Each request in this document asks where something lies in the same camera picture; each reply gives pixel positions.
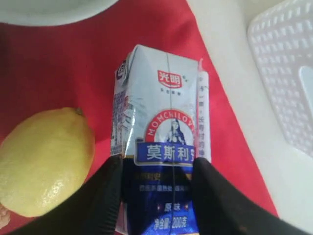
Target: woman illustration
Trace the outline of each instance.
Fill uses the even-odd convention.
[[[172,121],[171,131],[169,132],[167,138],[167,143],[179,143],[186,144],[184,134],[180,130],[180,125],[177,119]]]

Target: red cloth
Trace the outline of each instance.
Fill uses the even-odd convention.
[[[58,27],[0,24],[0,141],[36,112],[82,107],[96,135],[90,177],[109,156],[114,71],[137,44],[204,59],[213,165],[277,215],[185,0],[120,0],[95,17]],[[30,220],[12,213],[0,234]]]

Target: lemon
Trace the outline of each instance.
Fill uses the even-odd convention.
[[[83,184],[93,154],[93,132],[77,110],[35,114],[0,146],[0,203],[25,217],[45,214]]]

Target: red logo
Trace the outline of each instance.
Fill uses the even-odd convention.
[[[193,121],[188,114],[185,114],[184,112],[180,110],[164,110],[160,113],[158,113],[152,121],[149,123],[148,128],[146,130],[145,134],[145,141],[146,142],[154,142],[155,141],[155,135],[157,132],[157,129],[160,127],[160,125],[168,120],[168,119],[177,119],[179,121],[182,121],[185,123],[191,132],[193,133],[195,131],[195,127],[193,124]]]
[[[157,71],[158,81],[166,87],[169,88],[181,88],[181,76],[178,74],[164,72],[161,70]]]

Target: white bowl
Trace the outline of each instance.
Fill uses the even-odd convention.
[[[27,26],[61,25],[94,16],[118,0],[0,0],[0,22]]]

